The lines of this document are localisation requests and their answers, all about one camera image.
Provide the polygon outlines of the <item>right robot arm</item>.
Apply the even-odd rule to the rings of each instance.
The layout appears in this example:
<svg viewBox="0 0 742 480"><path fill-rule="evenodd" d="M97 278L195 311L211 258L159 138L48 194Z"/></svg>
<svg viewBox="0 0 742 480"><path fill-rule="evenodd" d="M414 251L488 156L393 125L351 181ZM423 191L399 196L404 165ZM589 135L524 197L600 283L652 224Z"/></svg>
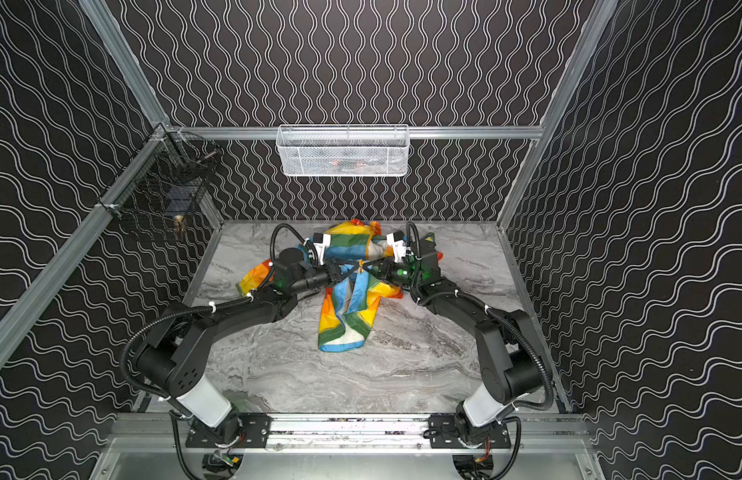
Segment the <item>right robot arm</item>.
<svg viewBox="0 0 742 480"><path fill-rule="evenodd" d="M454 414L460 441L475 445L489 427L509 419L518 408L546 411L555 401L550 368L530 316L488 305L441 274L435 257L396 262L368 262L364 269L377 279L407 288L412 300L444 317L474 338L481 384Z"/></svg>

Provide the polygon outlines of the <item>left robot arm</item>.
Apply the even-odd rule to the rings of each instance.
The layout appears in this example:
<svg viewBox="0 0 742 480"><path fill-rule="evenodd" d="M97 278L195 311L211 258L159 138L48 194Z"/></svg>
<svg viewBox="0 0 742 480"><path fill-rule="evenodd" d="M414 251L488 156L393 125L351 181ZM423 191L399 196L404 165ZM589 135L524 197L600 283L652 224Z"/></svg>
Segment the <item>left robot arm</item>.
<svg viewBox="0 0 742 480"><path fill-rule="evenodd" d="M132 387L167 400L175 415L193 418L193 426L214 443L230 446L243 428L238 409L207 378L212 347L245 329L284 319L300 295L333 287L356 267L336 258L313 263L302 249L285 249L262 264L241 298L173 306L142 327L123 348L119 369Z"/></svg>

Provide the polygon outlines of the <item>rainbow striped jacket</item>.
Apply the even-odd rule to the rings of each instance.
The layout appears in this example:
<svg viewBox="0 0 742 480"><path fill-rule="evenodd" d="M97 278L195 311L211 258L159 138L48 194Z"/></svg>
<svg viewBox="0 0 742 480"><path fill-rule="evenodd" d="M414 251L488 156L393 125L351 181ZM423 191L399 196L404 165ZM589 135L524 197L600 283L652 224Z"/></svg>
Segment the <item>rainbow striped jacket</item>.
<svg viewBox="0 0 742 480"><path fill-rule="evenodd" d="M435 257L440 260L434 245L419 234L413 222L407 222L403 232L408 237L408 246L413 252L413 259ZM332 236L325 259L336 258L347 264L355 262L357 267L341 283L315 291L325 294L319 319L318 348L323 352L357 349L364 345L373 329L381 300L400 298L402 291L407 288L379 281L364 269L368 262L393 259L392 251L387 246L386 235L381 232L377 222L366 224L352 220L336 224L320 233ZM300 248L305 252L305 257L315 263L312 253L304 244L305 239L311 237L301 235L295 227L287 223L277 225L270 238L269 256L264 262L275 259L285 249ZM238 284L241 296L253 287L252 278L256 272L262 270L264 262L252 269Z"/></svg>

